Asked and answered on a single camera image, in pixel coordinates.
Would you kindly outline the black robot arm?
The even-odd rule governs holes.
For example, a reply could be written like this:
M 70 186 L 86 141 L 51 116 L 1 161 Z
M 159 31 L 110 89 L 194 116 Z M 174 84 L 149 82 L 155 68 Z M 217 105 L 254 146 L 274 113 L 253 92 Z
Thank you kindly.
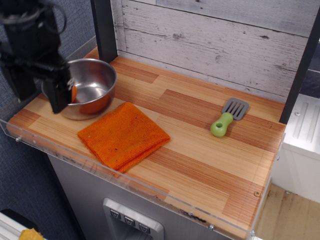
M 55 9 L 48 0 L 2 0 L 0 23 L 7 41 L 0 44 L 1 71 L 15 96 L 24 101 L 37 90 L 35 79 L 42 80 L 53 113 L 72 102 L 74 81 L 70 65 L 60 55 L 61 46 Z

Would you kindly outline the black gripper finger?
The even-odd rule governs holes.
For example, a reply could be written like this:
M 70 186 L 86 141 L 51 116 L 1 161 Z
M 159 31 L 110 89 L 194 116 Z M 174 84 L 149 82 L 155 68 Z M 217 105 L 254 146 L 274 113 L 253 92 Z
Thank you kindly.
M 60 113 L 72 103 L 73 78 L 69 67 L 53 71 L 44 80 L 46 96 L 54 114 Z
M 35 93 L 34 77 L 20 66 L 5 66 L 4 76 L 15 96 L 24 101 Z

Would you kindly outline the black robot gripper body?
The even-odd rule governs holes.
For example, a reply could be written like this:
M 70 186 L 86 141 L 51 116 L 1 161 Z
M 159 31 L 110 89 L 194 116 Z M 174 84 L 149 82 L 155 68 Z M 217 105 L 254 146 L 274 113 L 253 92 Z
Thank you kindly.
M 61 45 L 55 4 L 2 4 L 0 23 L 7 41 L 0 44 L 0 66 L 22 67 L 34 78 L 45 80 L 53 71 L 69 67 L 59 54 Z

